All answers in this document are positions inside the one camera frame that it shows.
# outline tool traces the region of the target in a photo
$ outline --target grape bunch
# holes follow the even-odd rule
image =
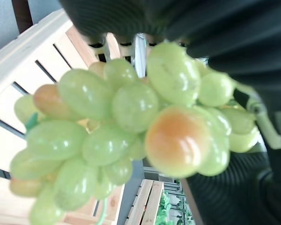
[[[254,117],[231,105],[237,83],[175,43],[147,58],[139,79],[124,59],[72,69],[15,104],[27,148],[12,160],[11,191],[36,197],[32,225],[53,225],[65,212],[105,199],[127,183],[133,160],[147,157],[175,178],[214,176],[229,153],[257,142]]]

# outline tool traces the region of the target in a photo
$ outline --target gray wall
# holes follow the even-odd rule
[[[28,0],[33,24],[61,8],[58,0]]]
[[[0,0],[0,49],[19,35],[11,0]]]

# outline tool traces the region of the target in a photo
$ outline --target wooden crate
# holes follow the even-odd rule
[[[108,34],[111,58],[119,58],[118,44]],[[13,107],[24,94],[33,94],[43,84],[58,81],[71,68],[87,69],[97,61],[82,40],[64,10],[48,15],[0,50],[0,169],[9,171],[13,156],[25,148],[25,128],[15,116]],[[0,177],[0,225],[28,225],[34,199],[12,195],[9,181]],[[104,224],[115,225],[124,186],[108,198]],[[94,206],[98,204],[97,213]],[[95,224],[102,203],[91,199],[84,208],[68,213],[62,224]]]
[[[163,182],[143,180],[125,225],[154,225],[163,191]]]

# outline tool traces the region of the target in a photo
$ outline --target grape stem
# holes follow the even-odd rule
[[[96,225],[102,225],[104,222],[104,219],[106,217],[106,210],[107,210],[107,198],[103,200],[103,209],[99,218],[99,221],[96,223]]]

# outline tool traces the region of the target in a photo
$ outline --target floor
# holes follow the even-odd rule
[[[141,181],[144,178],[142,161],[133,161],[133,174],[130,181],[125,185],[121,209],[118,216],[118,225],[125,224],[132,203],[134,202],[137,191],[141,185]]]

